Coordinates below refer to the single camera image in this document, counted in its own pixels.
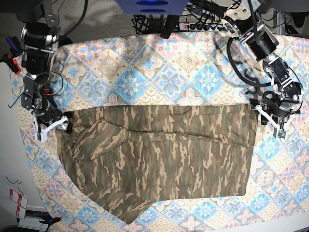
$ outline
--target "camouflage fabric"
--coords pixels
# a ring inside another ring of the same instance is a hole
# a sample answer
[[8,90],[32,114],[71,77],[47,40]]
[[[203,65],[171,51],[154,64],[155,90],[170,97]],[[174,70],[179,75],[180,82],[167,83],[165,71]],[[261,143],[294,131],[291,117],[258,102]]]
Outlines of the camouflage fabric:
[[244,195],[257,114],[249,105],[109,106],[56,131],[76,186],[131,223],[156,201]]

